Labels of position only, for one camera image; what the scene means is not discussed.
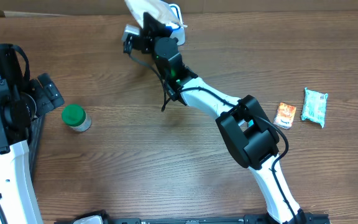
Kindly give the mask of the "brown snack packet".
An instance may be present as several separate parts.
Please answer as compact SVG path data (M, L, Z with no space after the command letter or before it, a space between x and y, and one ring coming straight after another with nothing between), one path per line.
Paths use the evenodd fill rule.
M174 25L174 29L187 27L183 23L181 10L177 4L169 4L161 0L125 0L124 2L141 28L144 28L144 13L148 13L161 24Z

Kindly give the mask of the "green lidded jar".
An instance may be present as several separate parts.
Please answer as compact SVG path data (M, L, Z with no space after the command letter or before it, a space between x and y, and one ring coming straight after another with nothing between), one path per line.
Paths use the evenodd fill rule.
M62 120L77 132L87 131L92 124L91 117L80 105L67 105L62 111Z

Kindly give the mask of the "orange Kleenex tissue pack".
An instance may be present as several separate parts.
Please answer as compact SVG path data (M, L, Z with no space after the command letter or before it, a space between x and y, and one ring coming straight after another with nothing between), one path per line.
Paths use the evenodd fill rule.
M290 129L296 113L296 107L286 103L280 103L273 123L283 129Z

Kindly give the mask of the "green wet wipes pack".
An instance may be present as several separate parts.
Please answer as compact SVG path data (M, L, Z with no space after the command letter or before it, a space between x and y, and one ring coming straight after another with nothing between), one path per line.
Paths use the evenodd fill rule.
M324 128L328 94L309 90L307 87L304 88L304 91L305 99L301 119L303 121L310 120Z

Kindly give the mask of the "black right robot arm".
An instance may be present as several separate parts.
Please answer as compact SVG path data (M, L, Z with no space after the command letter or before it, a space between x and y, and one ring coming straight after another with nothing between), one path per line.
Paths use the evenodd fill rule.
M280 160L285 152L278 143L288 139L270 122L259 102L251 95L236 98L209 86L187 67L178 50L178 39L172 37L172 28L143 15L144 25L139 28L127 25L122 42L124 53L133 50L150 54L154 61L149 65L159 79L164 103L179 101L212 117L232 158L249 169L262 191L268 216L274 223L305 223L305 213L291 195L283 176Z

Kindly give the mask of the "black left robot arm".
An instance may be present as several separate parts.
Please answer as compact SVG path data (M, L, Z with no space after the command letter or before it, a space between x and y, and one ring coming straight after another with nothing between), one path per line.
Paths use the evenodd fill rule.
M49 74L30 77L29 60L0 44L0 223L42 223L30 173L32 122L64 104Z

